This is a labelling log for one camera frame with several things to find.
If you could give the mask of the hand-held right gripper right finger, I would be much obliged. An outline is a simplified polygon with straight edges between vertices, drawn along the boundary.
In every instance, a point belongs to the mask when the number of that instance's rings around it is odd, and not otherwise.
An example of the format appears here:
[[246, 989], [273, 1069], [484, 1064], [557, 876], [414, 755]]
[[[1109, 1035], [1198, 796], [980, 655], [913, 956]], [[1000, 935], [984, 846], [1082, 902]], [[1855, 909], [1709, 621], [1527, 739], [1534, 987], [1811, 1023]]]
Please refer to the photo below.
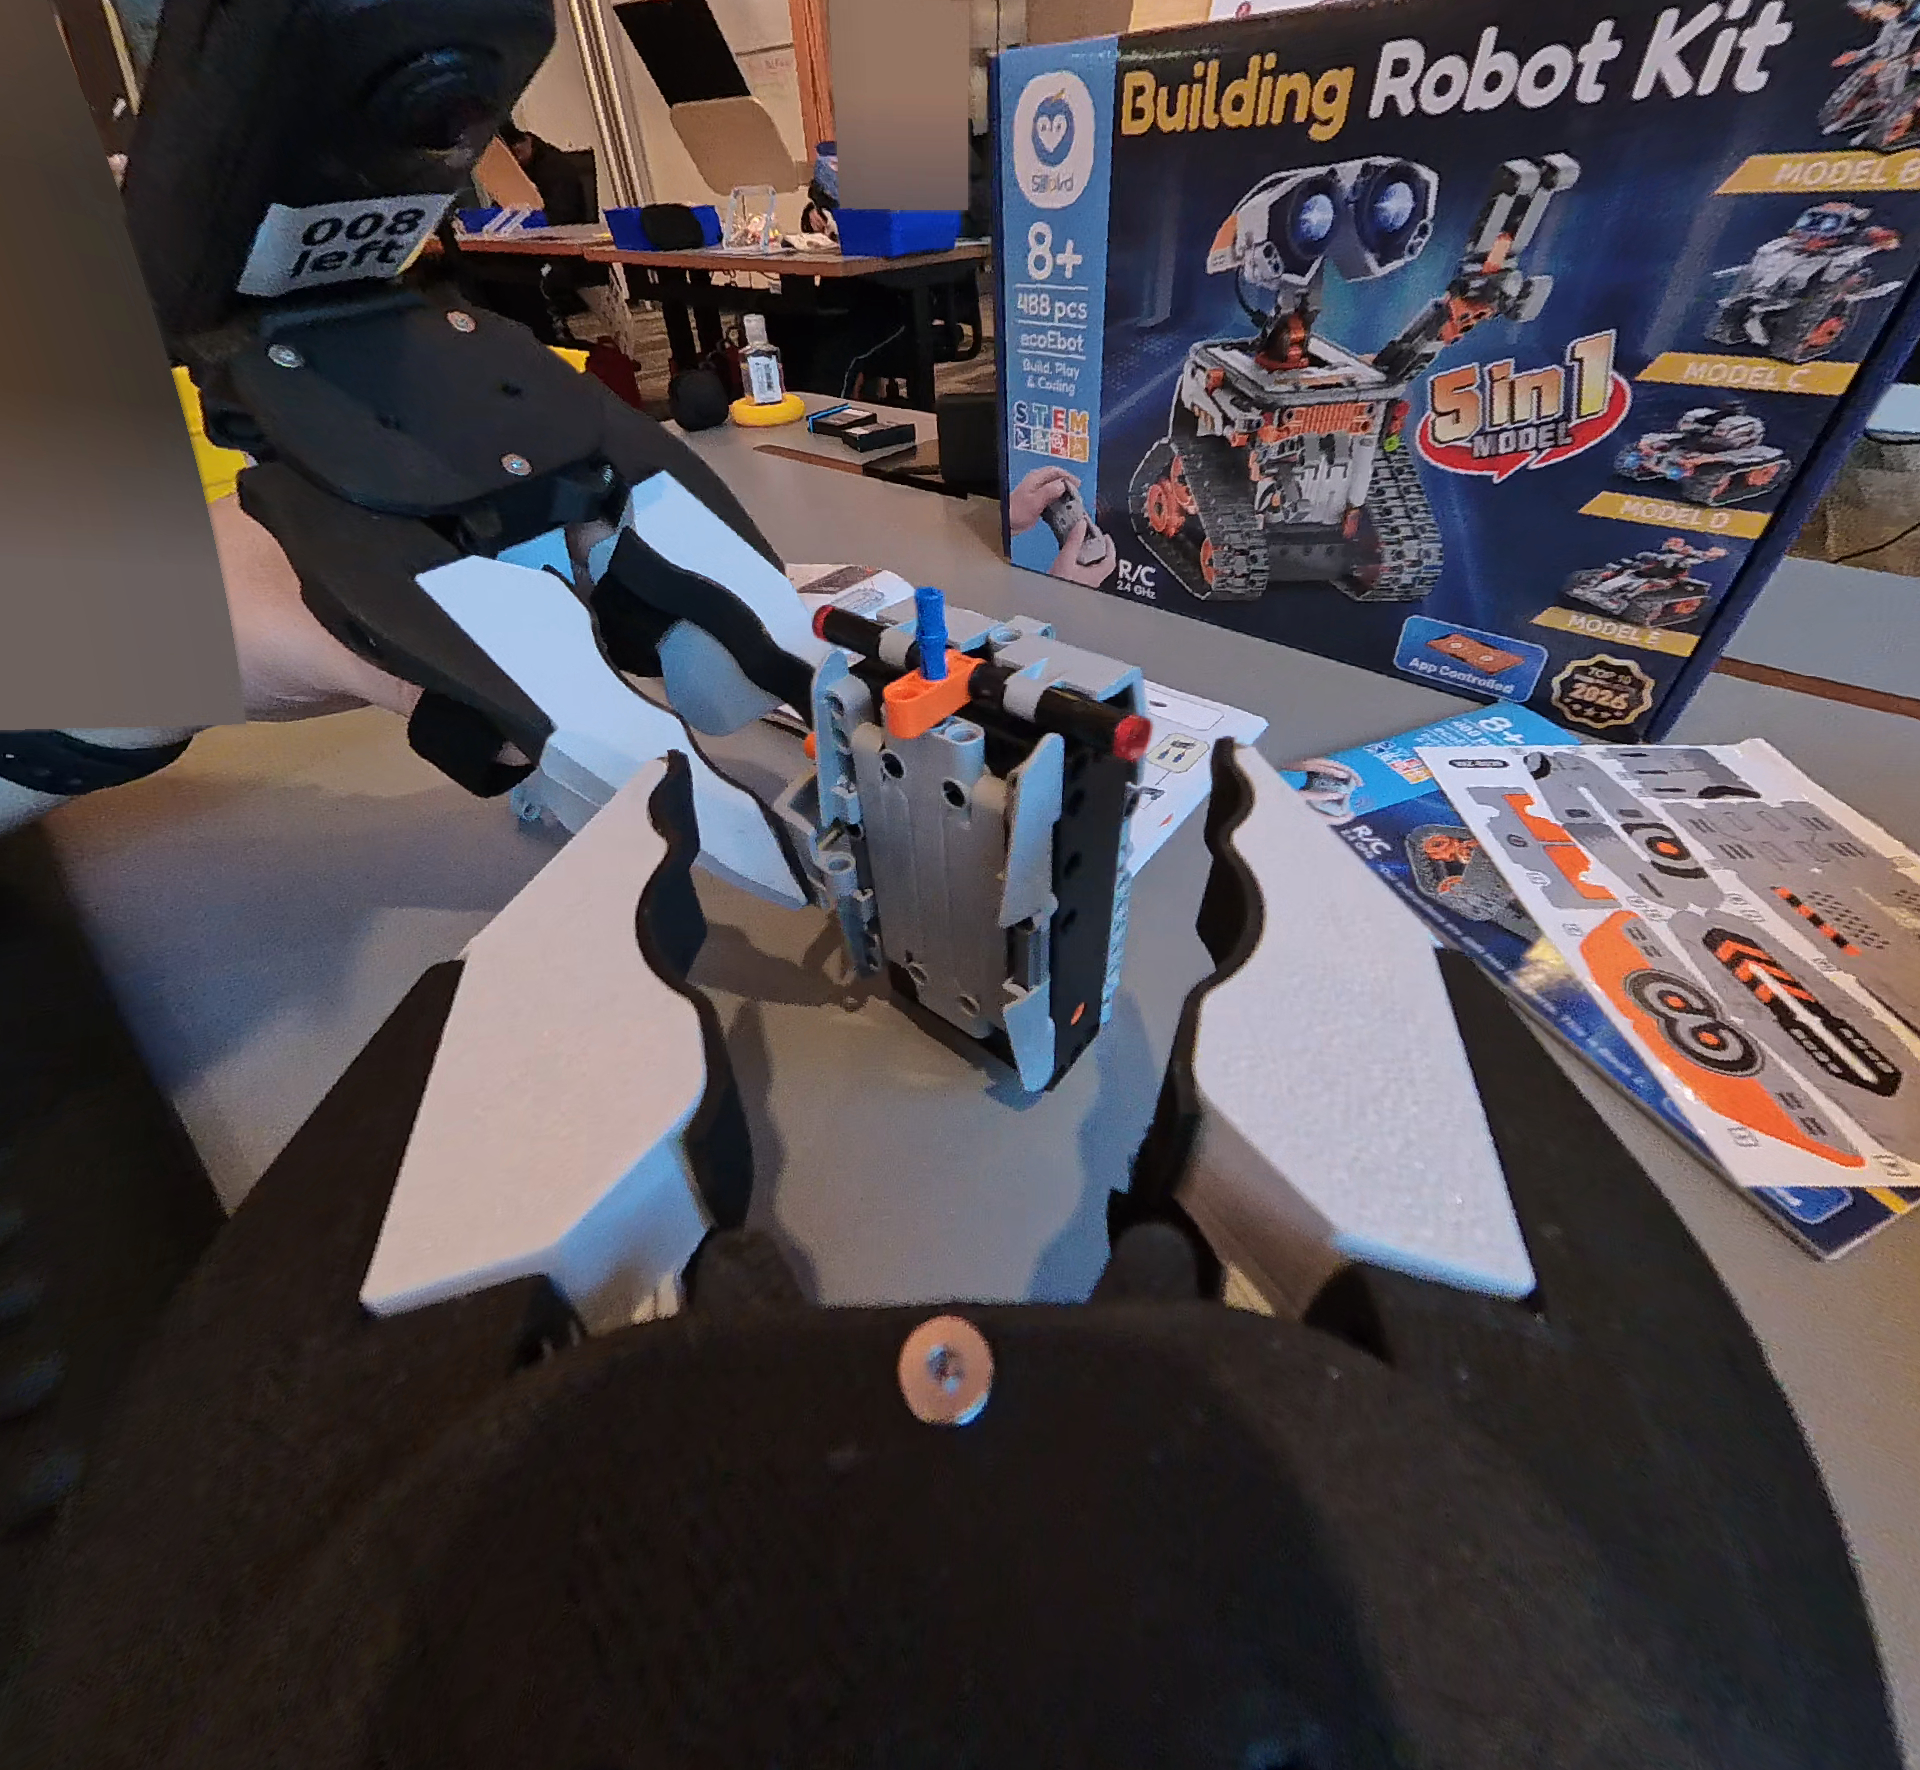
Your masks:
[[1527, 1301], [1534, 1267], [1440, 952], [1258, 747], [1215, 747], [1209, 876], [1119, 1228], [1307, 1316], [1348, 1267]]

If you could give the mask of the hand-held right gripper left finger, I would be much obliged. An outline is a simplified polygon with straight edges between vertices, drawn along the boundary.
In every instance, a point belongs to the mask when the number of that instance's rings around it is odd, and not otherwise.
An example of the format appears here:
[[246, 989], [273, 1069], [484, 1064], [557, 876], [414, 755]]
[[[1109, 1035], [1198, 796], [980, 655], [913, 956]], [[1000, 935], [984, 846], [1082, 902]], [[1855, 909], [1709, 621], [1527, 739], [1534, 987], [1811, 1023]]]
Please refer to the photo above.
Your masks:
[[642, 768], [465, 950], [361, 1289], [396, 1318], [545, 1276], [587, 1327], [670, 1310], [749, 1215], [683, 753]]

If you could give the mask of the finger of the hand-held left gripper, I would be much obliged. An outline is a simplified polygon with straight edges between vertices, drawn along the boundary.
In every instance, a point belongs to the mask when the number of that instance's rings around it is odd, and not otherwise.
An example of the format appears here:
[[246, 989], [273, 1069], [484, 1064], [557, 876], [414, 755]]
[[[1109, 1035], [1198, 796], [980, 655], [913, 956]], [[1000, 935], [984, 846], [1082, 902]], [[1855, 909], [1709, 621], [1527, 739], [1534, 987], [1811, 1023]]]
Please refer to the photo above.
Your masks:
[[709, 511], [670, 470], [631, 491], [588, 552], [594, 621], [611, 667], [658, 680], [697, 733], [739, 733], [786, 707], [813, 727], [828, 644], [813, 609], [739, 511]]
[[611, 553], [458, 556], [423, 571], [417, 586], [548, 723], [534, 796], [565, 829], [580, 831], [647, 760], [683, 753], [700, 864], [791, 911], [820, 902], [769, 802], [694, 745], [694, 733], [729, 737], [772, 713], [807, 667], [778, 655], [772, 675], [754, 675], [694, 621], [644, 618], [642, 649], [658, 652], [665, 701], [644, 698], [598, 629], [631, 596]]

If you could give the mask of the grey building block robot assembly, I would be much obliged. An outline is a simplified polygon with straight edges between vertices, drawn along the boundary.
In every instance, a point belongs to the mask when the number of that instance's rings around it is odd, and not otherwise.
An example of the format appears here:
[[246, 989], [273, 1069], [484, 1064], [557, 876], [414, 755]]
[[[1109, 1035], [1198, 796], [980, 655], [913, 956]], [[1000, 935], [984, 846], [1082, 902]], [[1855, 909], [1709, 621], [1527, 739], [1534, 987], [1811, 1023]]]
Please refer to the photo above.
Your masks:
[[1111, 1019], [1154, 741], [1140, 667], [1037, 618], [801, 594], [817, 675], [786, 707], [809, 775], [781, 799], [860, 976], [931, 1031], [1059, 1086]]

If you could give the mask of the grey desk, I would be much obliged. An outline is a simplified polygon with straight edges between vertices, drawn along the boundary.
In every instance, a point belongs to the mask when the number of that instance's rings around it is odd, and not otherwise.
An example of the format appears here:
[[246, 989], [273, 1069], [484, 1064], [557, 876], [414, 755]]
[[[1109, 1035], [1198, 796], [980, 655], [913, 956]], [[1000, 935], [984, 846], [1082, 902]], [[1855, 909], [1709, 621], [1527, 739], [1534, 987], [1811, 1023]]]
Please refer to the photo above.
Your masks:
[[[1147, 680], [1268, 718], [1273, 764], [1373, 741], [1458, 704], [1401, 680], [1151, 612], [1000, 556], [984, 501], [888, 487], [772, 445], [694, 445], [786, 561], [877, 564], [950, 603], [1032, 614]], [[348, 1069], [423, 968], [450, 963], [552, 860], [505, 802], [423, 768], [374, 713], [204, 737], [155, 780], [84, 799], [48, 836], [162, 1090], [227, 1204]], [[754, 1129], [754, 1219], [826, 1301], [1080, 1300], [1187, 985], [1208, 846], [1145, 871], [1111, 1029], [1036, 1104], [853, 996], [823, 921], [700, 880], [700, 982], [729, 1024]], [[1811, 1260], [1673, 1137], [1629, 1147], [1681, 1207], [1768, 1347], [1848, 1523], [1916, 1518], [1916, 1228]]]

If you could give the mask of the blue instruction booklet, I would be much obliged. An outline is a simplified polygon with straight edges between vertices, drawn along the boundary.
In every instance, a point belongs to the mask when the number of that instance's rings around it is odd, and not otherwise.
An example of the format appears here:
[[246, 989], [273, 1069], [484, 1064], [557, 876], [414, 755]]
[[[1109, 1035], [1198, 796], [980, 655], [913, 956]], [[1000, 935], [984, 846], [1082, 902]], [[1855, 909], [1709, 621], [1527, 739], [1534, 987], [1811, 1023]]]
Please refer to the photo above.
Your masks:
[[[1570, 968], [1524, 915], [1502, 874], [1467, 837], [1445, 793], [1419, 760], [1425, 739], [1467, 741], [1475, 729], [1517, 733], [1518, 741], [1577, 741], [1524, 707], [1484, 707], [1419, 733], [1311, 759], [1284, 775], [1314, 813], [1435, 929], [1518, 1005], [1573, 1048], [1600, 1077], [1646, 1107], [1676, 1140], [1724, 1181], [1687, 1124], [1633, 1064], [1621, 1039], [1595, 1013]], [[1916, 1191], [1886, 1187], [1740, 1187], [1779, 1228], [1819, 1257], [1861, 1249], [1874, 1232], [1916, 1214]]]

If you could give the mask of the black rectangular device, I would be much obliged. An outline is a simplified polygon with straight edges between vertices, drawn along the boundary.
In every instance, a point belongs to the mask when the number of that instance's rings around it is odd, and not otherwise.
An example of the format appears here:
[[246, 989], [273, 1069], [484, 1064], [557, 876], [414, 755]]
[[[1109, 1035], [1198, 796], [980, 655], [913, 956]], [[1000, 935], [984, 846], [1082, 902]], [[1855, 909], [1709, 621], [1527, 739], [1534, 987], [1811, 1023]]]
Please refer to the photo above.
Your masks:
[[952, 496], [1000, 496], [996, 393], [938, 399], [940, 482]]

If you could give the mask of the open white instruction booklet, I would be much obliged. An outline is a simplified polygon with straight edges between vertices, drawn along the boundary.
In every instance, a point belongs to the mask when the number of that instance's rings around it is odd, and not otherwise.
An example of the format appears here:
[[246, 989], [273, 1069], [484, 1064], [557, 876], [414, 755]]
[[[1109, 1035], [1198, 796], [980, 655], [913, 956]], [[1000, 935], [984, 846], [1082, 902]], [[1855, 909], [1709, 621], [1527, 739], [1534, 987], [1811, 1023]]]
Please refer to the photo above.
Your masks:
[[[885, 567], [862, 564], [793, 564], [786, 580], [801, 596], [820, 605], [841, 605], [862, 618], [888, 618], [891, 609], [911, 609], [911, 584]], [[1140, 784], [1127, 821], [1131, 871], [1145, 874], [1166, 842], [1209, 799], [1209, 755], [1220, 739], [1258, 745], [1268, 718], [1232, 704], [1208, 701], [1182, 688], [1147, 682], [1147, 718], [1154, 741], [1140, 760]]]

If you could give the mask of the grey orange sticker sheet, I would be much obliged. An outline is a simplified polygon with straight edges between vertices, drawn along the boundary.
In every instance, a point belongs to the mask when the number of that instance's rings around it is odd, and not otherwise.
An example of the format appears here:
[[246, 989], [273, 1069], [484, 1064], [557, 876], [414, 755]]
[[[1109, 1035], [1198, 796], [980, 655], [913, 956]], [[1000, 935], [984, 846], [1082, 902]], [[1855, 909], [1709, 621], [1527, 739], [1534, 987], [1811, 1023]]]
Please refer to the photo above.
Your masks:
[[1425, 739], [1604, 1024], [1741, 1187], [1916, 1191], [1916, 856], [1763, 741]]

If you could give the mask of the blue robot kit box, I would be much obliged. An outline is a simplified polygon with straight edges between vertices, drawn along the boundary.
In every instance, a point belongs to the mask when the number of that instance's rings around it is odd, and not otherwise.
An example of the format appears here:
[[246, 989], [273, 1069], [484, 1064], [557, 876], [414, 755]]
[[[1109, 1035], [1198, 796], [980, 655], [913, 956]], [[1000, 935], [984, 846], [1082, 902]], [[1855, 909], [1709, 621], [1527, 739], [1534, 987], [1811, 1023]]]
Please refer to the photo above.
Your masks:
[[990, 67], [1003, 548], [1661, 739], [1916, 343], [1916, 0], [1371, 0]]

